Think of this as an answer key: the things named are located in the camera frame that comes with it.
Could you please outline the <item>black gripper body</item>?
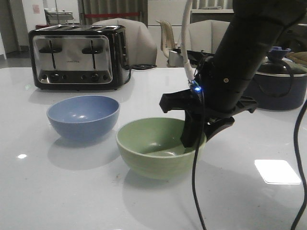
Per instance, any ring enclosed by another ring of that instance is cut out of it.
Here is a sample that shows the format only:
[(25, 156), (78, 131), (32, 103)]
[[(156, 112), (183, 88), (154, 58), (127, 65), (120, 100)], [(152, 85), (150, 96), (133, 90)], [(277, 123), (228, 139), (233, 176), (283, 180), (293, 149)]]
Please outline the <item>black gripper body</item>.
[(164, 113), (185, 111), (188, 121), (195, 121), (204, 114), (209, 123), (231, 118), (243, 111), (253, 113), (257, 103), (244, 97), (243, 93), (257, 68), (258, 63), (251, 58), (239, 57), (229, 61), (204, 58), (197, 66), (197, 74), (189, 83), (189, 89), (164, 93), (159, 105)]

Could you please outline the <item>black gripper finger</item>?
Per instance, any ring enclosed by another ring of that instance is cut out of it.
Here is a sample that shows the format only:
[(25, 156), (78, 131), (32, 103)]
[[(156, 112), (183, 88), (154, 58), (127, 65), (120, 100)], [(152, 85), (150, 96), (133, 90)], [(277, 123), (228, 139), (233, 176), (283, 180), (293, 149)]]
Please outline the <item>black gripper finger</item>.
[(193, 147), (203, 130), (203, 114), (185, 111), (185, 121), (180, 140), (185, 148)]
[(231, 127), (234, 122), (235, 119), (233, 117), (229, 117), (229, 118), (223, 118), (213, 123), (210, 122), (205, 123), (203, 131), (206, 136), (206, 141), (209, 141), (216, 134), (223, 131), (224, 129)]

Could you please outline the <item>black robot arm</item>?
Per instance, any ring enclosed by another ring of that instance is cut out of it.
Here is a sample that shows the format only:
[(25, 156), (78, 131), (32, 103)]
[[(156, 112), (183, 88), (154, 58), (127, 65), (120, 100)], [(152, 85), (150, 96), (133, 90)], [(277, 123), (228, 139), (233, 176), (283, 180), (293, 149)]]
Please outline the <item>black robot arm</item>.
[(235, 0), (234, 16), (214, 54), (193, 70), (185, 44), (181, 46), (189, 89), (165, 93), (163, 112), (183, 110), (184, 147), (201, 135), (211, 139), (234, 123), (234, 115), (253, 113), (257, 103), (243, 92), (279, 36), (307, 12), (304, 0)]

